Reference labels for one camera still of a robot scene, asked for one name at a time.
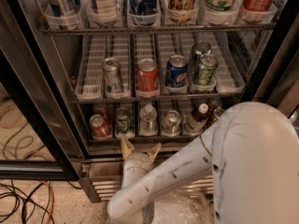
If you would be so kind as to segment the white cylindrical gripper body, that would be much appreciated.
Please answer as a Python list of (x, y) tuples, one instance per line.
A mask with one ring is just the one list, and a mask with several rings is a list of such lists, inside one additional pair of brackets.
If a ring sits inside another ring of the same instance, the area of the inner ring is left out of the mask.
[(122, 188), (126, 188), (146, 175), (153, 168), (154, 157), (149, 153), (132, 152), (123, 156)]

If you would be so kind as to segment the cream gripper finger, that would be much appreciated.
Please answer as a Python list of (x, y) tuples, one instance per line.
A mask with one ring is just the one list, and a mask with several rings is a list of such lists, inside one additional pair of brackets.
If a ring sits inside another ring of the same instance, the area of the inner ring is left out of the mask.
[(127, 159), (135, 150), (134, 145), (129, 141), (126, 136), (121, 138), (121, 153), (122, 156)]
[(162, 144), (161, 143), (158, 143), (156, 144), (154, 147), (150, 148), (148, 151), (147, 151), (147, 156), (149, 157), (150, 161), (151, 162), (154, 162), (160, 149), (161, 149), (161, 146)]

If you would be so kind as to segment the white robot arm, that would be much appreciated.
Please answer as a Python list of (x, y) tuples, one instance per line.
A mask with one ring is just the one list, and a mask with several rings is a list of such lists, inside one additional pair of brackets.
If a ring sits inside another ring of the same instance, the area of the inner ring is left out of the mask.
[(118, 191), (110, 218), (135, 224), (141, 210), (174, 189), (213, 175), (215, 224), (299, 224), (299, 140), (270, 105), (228, 108), (168, 160)]

